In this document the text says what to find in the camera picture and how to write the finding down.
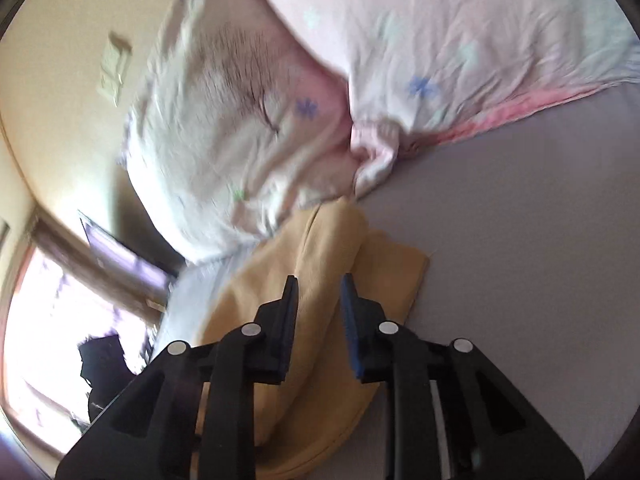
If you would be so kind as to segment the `tan long-sleeve shirt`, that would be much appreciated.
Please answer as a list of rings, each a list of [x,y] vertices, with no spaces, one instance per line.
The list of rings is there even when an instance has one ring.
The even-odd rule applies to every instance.
[[[403,323],[427,267],[424,252],[370,228],[362,210],[341,198],[297,211],[228,281],[198,344],[250,322],[259,306],[281,297],[288,276],[298,279],[285,382],[255,388],[258,478],[298,479],[318,467],[350,437],[378,390],[357,382],[349,364],[342,277],[352,274],[361,297]]]

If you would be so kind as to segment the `dark television screen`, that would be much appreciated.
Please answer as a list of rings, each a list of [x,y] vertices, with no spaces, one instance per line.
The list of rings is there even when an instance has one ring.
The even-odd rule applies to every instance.
[[[170,291],[177,274],[138,255],[82,212],[79,214],[79,220],[89,247],[99,263],[126,274],[128,278],[147,289],[156,292]]]

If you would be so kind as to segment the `lavender bed sheet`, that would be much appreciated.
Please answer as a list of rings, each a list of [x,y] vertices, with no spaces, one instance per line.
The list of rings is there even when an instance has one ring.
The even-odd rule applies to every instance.
[[[639,89],[622,84],[401,162],[361,204],[428,258],[403,323],[469,339],[597,474],[639,408]],[[183,270],[155,350],[191,347],[260,244]],[[309,479],[386,477],[387,399]]]

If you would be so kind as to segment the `white floral left pillow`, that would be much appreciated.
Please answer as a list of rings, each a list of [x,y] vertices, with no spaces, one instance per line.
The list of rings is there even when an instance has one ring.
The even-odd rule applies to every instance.
[[[175,0],[130,107],[129,180],[188,261],[354,192],[346,89],[267,0]]]

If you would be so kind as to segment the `pink floral right pillow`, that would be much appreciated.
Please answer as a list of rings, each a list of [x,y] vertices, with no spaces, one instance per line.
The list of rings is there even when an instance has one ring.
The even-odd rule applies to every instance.
[[[639,78],[615,0],[269,0],[348,85],[357,194],[396,158]]]

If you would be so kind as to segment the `bright window with frame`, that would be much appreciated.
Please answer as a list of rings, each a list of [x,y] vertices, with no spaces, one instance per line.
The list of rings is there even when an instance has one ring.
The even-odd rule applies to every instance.
[[[90,424],[78,346],[119,334],[129,369],[150,362],[168,292],[99,263],[81,242],[38,214],[10,269],[1,323],[1,400],[18,429],[55,457]]]

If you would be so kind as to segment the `white wall switch plate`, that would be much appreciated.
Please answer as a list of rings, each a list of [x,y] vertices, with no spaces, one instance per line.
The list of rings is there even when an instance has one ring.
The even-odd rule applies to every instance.
[[[124,38],[110,32],[103,49],[96,90],[114,106],[118,106],[120,92],[128,72],[132,47]]]

